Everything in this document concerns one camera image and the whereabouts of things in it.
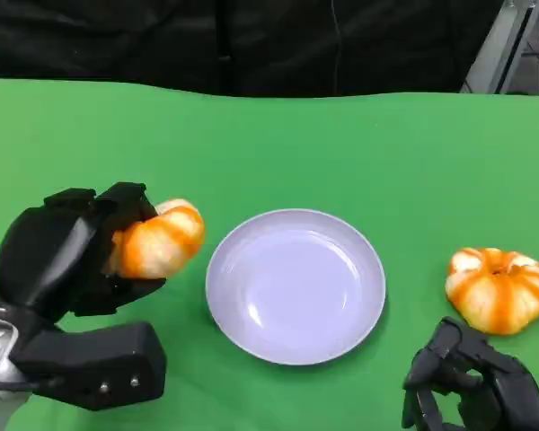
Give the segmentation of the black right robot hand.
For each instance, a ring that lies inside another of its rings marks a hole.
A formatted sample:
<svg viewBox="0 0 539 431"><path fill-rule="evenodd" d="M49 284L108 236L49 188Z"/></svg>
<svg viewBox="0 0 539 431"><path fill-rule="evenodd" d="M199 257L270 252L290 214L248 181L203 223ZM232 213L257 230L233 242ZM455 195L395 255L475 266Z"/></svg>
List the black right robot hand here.
<svg viewBox="0 0 539 431"><path fill-rule="evenodd" d="M539 387L530 371L451 317L440 320L416 353L403 389L404 429L539 431ZM461 426L443 419L436 392L460 396Z"/></svg>

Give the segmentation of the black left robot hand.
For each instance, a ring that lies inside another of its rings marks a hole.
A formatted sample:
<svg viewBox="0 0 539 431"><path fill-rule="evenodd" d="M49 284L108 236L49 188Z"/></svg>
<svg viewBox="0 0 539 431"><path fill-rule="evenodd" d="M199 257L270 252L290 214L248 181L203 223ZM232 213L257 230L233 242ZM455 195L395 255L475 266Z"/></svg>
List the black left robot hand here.
<svg viewBox="0 0 539 431"><path fill-rule="evenodd" d="M110 271L112 237L156 212L143 183L104 191L70 188L25 209L0 244L0 301L57 322L108 315L160 289L165 281Z"/></svg>

